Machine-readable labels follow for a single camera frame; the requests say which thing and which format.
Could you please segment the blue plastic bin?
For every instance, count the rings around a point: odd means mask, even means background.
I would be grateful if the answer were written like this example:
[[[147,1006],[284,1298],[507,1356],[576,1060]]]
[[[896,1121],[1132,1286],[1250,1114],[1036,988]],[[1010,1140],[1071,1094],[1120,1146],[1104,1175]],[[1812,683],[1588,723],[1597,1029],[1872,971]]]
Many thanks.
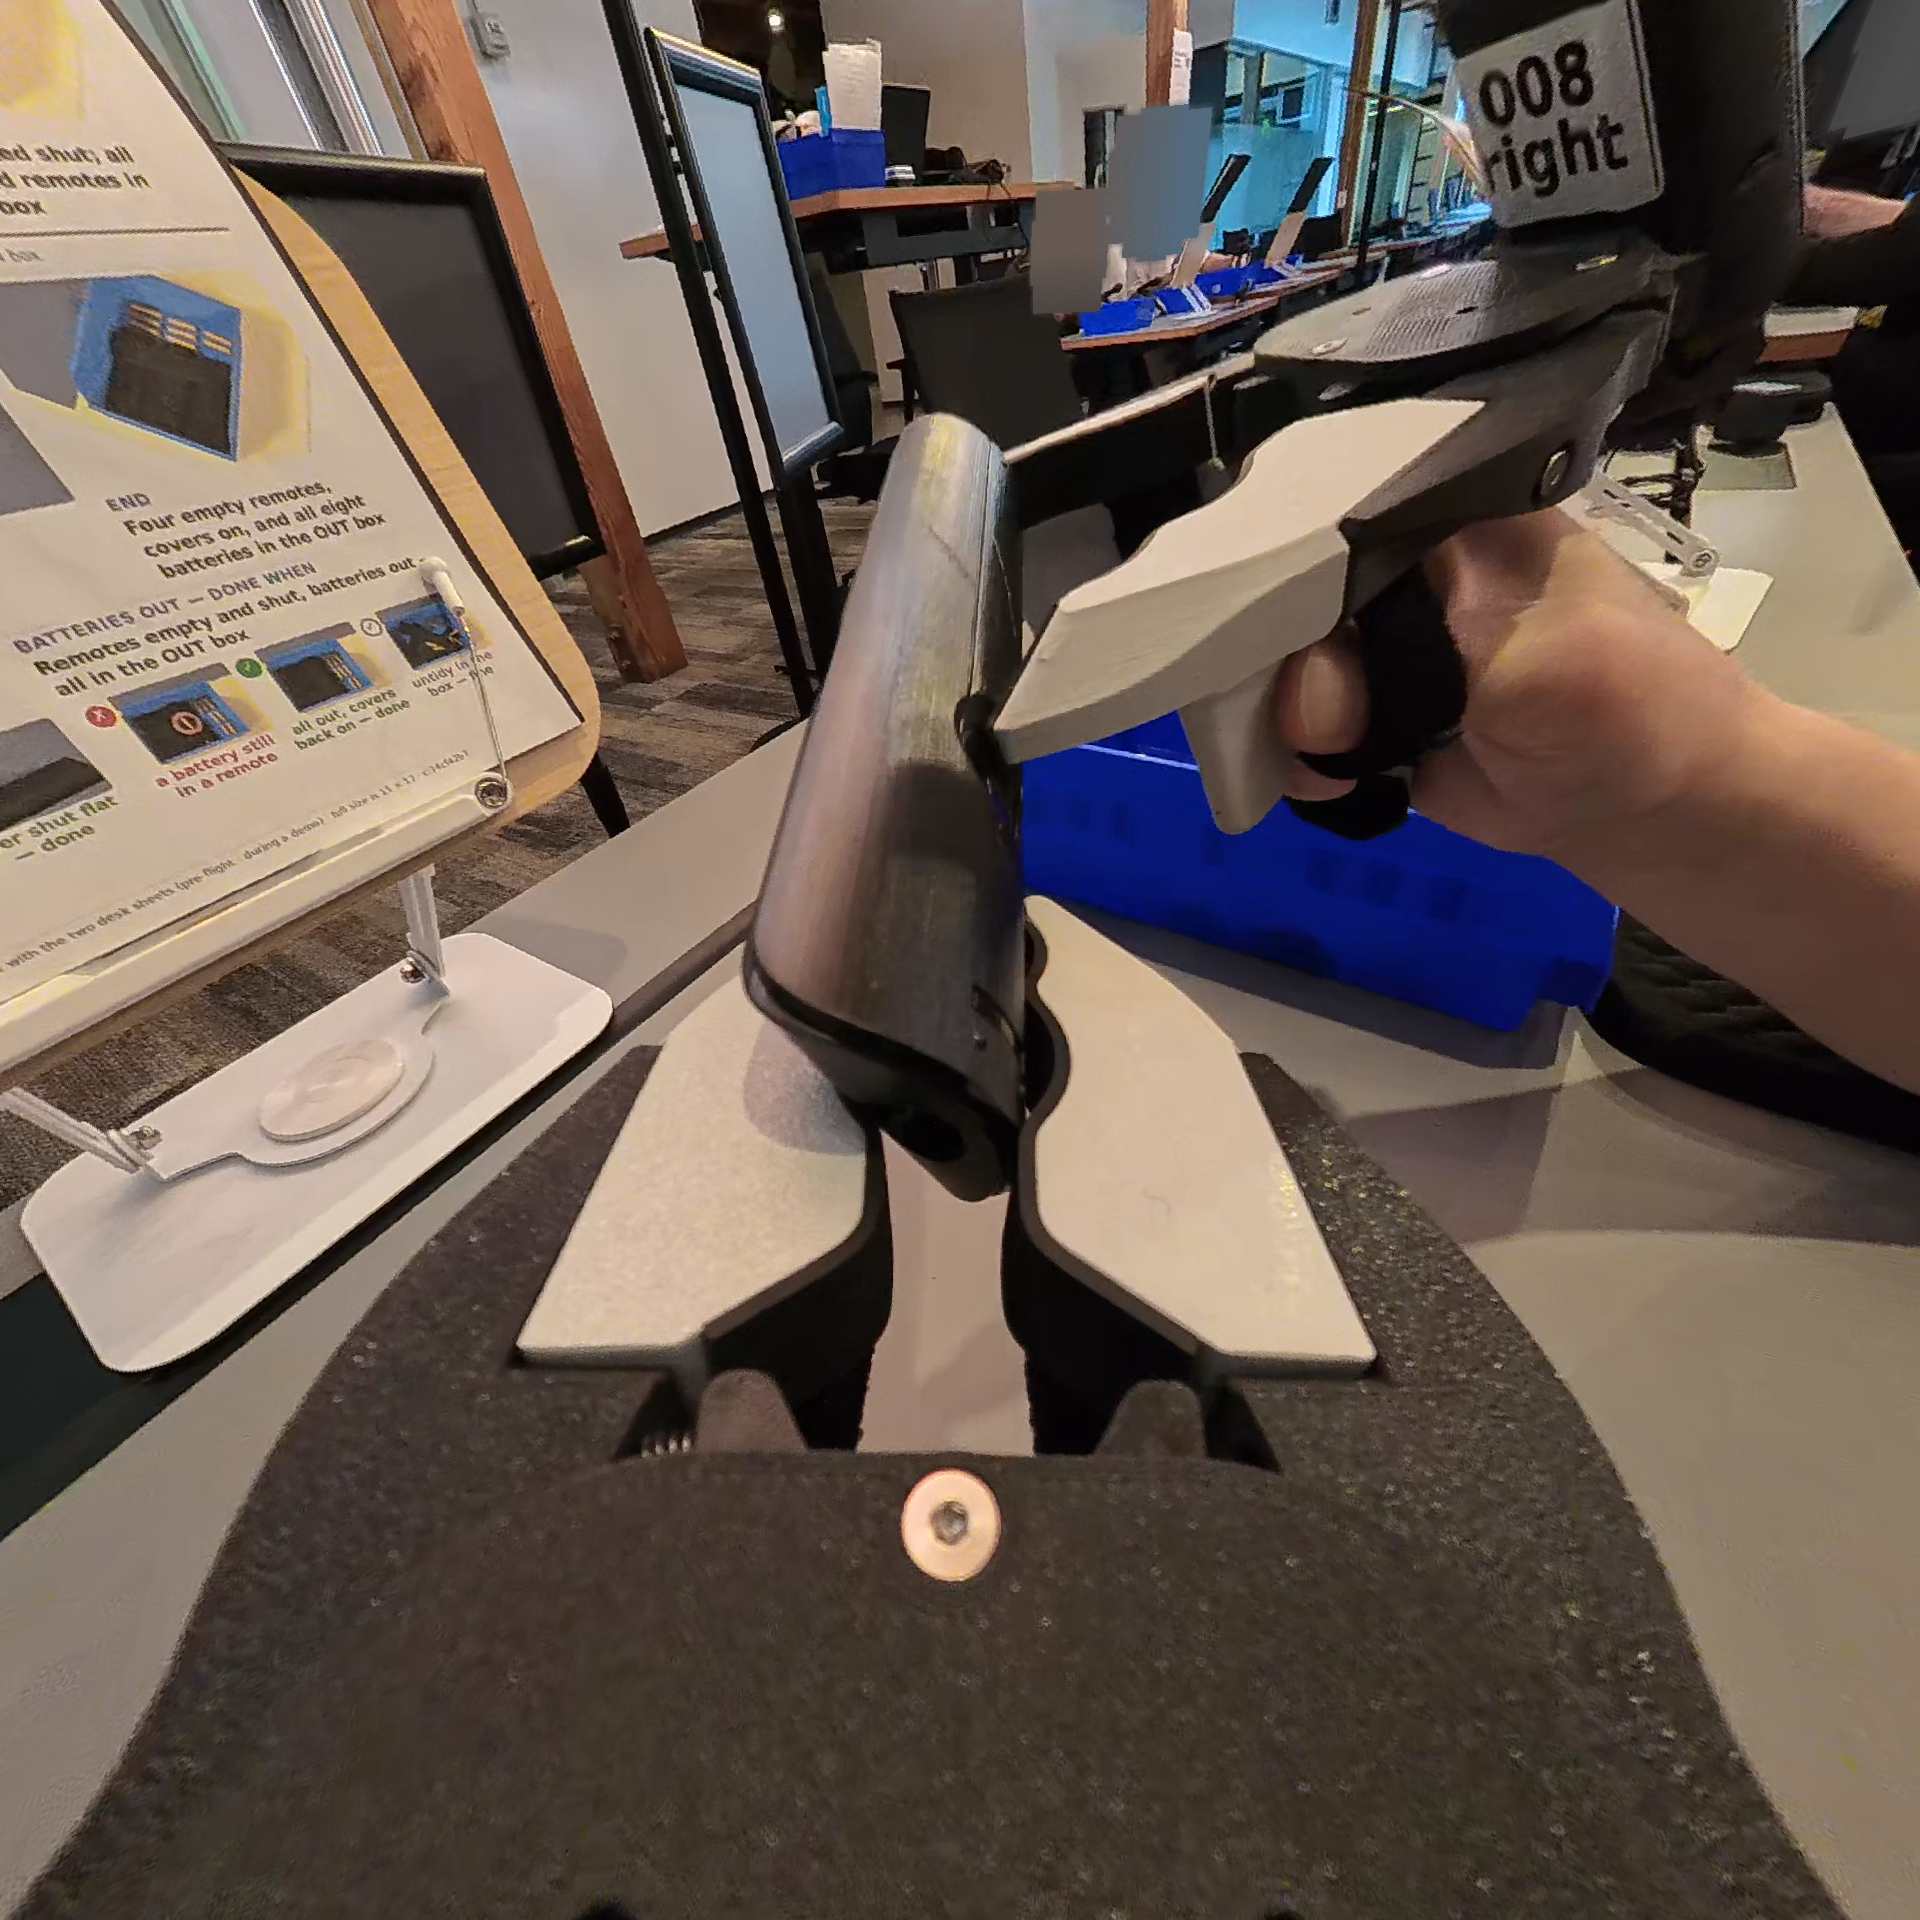
[[[1176,715],[1028,762],[1021,804],[1031,894],[1497,1034],[1588,1012],[1613,971],[1618,911],[1551,859],[1420,813],[1372,842],[1287,807],[1219,830]]]

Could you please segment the printed instruction poster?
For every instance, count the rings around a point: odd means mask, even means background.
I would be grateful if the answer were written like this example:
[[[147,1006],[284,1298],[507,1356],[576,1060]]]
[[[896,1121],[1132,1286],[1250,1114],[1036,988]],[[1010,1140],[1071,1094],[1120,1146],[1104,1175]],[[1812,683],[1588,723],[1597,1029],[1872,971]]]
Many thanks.
[[[111,4],[4,4],[4,999],[584,724]]]

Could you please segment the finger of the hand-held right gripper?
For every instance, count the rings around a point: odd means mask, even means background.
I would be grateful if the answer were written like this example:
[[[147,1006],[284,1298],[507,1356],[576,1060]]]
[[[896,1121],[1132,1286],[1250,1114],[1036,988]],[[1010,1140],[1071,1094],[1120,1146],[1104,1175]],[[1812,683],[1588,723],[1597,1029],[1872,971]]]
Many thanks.
[[[1338,625],[1341,521],[1474,421],[1479,399],[1384,399],[1267,439],[1219,499],[1057,606],[994,719],[1010,764],[1149,724],[1247,683]]]

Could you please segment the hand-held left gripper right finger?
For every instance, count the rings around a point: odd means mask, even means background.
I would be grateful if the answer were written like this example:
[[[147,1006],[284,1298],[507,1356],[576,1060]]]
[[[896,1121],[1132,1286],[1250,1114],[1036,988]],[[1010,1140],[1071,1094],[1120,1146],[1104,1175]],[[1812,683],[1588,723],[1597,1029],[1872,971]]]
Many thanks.
[[[1377,1345],[1261,1099],[1180,988],[1066,905],[1027,905],[1027,1094],[1001,1305],[1085,1405],[1146,1379],[1357,1379]]]

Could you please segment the person's right hand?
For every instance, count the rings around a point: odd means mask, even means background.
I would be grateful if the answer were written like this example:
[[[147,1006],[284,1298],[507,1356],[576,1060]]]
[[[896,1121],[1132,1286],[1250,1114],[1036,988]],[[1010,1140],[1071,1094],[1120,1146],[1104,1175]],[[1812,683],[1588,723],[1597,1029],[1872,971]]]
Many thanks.
[[[1452,738],[1413,764],[1416,811],[1603,894],[1648,870],[1669,809],[1757,691],[1653,581],[1565,511],[1473,526],[1425,561],[1464,667]]]

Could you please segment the black remote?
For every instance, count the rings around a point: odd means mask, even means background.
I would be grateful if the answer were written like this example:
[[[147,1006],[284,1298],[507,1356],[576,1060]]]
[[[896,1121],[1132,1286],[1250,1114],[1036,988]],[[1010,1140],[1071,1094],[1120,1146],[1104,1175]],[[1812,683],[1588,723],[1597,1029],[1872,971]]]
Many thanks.
[[[1021,666],[1001,450],[957,415],[896,446],[760,889],[745,986],[858,1118],[949,1194],[1018,1173],[1021,783],[993,723]]]

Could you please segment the instruction sheet on stand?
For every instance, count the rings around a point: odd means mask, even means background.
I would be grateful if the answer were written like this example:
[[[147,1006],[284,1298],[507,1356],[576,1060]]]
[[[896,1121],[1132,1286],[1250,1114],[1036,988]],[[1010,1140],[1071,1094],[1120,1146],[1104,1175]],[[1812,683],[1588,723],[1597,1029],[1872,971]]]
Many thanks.
[[[596,753],[584,652],[332,249],[213,148],[159,225],[17,231],[77,285],[75,342],[237,350],[233,455],[4,380],[4,1091],[568,791]],[[512,801],[421,561],[460,587]]]

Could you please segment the white stand base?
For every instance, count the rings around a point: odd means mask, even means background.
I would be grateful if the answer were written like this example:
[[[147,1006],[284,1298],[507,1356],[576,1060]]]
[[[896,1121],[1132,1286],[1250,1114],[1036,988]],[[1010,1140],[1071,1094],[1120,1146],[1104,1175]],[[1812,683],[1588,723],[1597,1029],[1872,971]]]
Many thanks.
[[[143,1121],[139,1171],[90,1154],[21,1229],[93,1356],[123,1375],[201,1351],[568,1065],[605,990],[482,932],[440,980],[393,966]]]

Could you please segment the black mat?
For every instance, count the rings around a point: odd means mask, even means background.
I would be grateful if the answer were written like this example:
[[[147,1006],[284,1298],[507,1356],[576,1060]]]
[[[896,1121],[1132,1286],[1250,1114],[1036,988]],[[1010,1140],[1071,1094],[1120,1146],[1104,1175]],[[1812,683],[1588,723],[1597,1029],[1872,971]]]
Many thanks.
[[[1845,1060],[1735,980],[1620,915],[1588,1014],[1633,1063],[1753,1110],[1916,1157],[1917,1094]]]

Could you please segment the black display on stand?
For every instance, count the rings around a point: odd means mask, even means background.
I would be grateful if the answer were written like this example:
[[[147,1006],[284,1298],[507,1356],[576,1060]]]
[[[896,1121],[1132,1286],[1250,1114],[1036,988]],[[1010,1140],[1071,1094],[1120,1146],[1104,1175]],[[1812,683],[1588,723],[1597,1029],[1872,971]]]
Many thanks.
[[[643,23],[635,4],[605,2],[604,17],[783,671],[811,715],[844,609],[815,473],[848,427],[764,82]]]
[[[344,262],[531,571],[608,548],[485,172],[220,142]]]

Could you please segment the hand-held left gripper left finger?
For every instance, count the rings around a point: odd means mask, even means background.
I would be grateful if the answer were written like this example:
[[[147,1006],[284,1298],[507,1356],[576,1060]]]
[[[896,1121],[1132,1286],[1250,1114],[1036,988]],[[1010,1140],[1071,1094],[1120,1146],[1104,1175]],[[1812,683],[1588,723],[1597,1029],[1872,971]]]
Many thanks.
[[[891,1305],[881,1139],[733,971],[665,1036],[517,1356],[691,1399],[754,1369],[803,1405],[874,1362]]]

